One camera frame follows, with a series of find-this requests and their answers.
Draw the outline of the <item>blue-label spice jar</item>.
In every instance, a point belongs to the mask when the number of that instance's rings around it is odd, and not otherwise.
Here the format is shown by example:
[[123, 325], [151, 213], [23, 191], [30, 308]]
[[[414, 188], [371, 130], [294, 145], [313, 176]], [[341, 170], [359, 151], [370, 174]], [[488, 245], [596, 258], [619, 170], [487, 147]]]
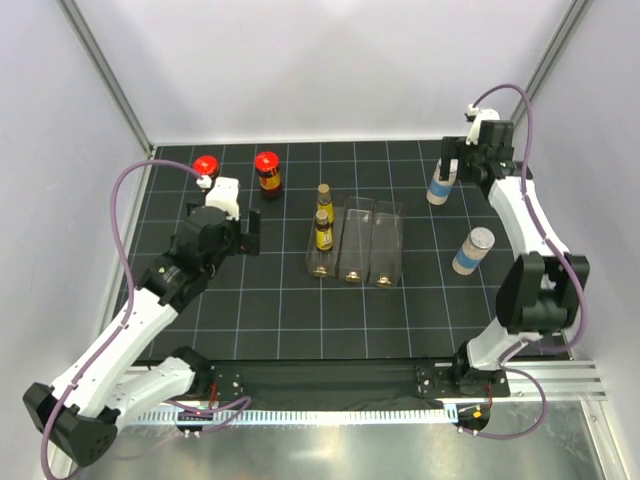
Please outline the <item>blue-label spice jar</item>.
[[495, 236], [486, 227], [473, 228], [452, 260], [452, 268], [459, 275], [471, 275], [495, 244]]
[[441, 163], [441, 160], [437, 162], [426, 193], [426, 199], [432, 205], [443, 205], [447, 201], [457, 179], [458, 161], [454, 159], [450, 162], [449, 175], [444, 180], [440, 178]]

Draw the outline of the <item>red-lid sauce jar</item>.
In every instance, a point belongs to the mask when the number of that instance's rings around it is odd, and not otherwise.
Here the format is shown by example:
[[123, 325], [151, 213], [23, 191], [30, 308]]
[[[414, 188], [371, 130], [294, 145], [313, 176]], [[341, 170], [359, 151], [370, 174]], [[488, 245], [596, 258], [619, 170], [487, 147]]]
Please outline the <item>red-lid sauce jar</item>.
[[277, 198], [282, 192], [279, 156], [271, 151], [260, 152], [254, 160], [260, 191], [265, 198]]
[[202, 155], [193, 163], [193, 169], [201, 176], [208, 176], [215, 180], [220, 173], [219, 160], [213, 155]]

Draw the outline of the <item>small yellow-label bottle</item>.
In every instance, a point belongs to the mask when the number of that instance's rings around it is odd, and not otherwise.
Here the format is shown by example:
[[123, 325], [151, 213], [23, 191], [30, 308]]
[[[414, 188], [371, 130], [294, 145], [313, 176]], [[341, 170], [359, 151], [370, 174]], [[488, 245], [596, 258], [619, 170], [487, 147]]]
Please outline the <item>small yellow-label bottle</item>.
[[325, 211], [328, 216], [330, 224], [334, 223], [334, 207], [330, 187], [326, 183], [322, 183], [317, 187], [317, 202], [318, 211]]
[[333, 248], [334, 239], [330, 216], [326, 210], [317, 210], [315, 221], [315, 245], [319, 251], [329, 251]]

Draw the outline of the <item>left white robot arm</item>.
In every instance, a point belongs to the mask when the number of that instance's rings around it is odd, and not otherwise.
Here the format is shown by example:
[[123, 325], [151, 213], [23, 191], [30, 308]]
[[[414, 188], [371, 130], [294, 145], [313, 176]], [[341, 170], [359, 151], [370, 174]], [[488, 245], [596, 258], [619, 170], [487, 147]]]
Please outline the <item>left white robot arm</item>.
[[73, 463], [98, 461], [120, 430], [154, 406], [185, 395], [201, 400], [213, 383], [209, 360], [193, 348], [176, 348], [159, 366], [126, 381], [123, 376], [151, 341], [207, 288], [229, 256], [260, 252], [261, 216], [248, 229], [223, 207], [193, 207], [169, 248], [128, 286], [123, 309], [87, 351], [51, 384], [33, 383], [23, 402], [42, 435], [41, 468], [53, 478], [48, 448]]

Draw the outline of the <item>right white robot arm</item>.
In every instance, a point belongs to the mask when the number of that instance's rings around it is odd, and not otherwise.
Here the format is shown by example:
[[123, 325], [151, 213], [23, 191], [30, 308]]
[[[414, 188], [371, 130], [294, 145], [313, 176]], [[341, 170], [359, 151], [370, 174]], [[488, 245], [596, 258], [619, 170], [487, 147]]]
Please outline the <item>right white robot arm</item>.
[[497, 213], [514, 263], [496, 296], [495, 318], [464, 342], [445, 379], [456, 396], [480, 396], [505, 376], [503, 364], [533, 342], [571, 327], [583, 307], [588, 260], [559, 240], [537, 199], [533, 176], [514, 160], [514, 125], [493, 110], [467, 116], [469, 133], [442, 141], [444, 167], [456, 165]]

